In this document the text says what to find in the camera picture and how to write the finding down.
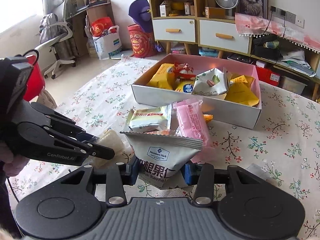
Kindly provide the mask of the left hand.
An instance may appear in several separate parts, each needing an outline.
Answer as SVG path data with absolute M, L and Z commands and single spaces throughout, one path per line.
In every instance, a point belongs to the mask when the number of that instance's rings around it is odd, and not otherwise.
M 4 162 L 2 170 L 8 177 L 17 176 L 29 163 L 29 159 L 22 155 L 14 155 L 8 146 L 1 142 L 1 161 Z

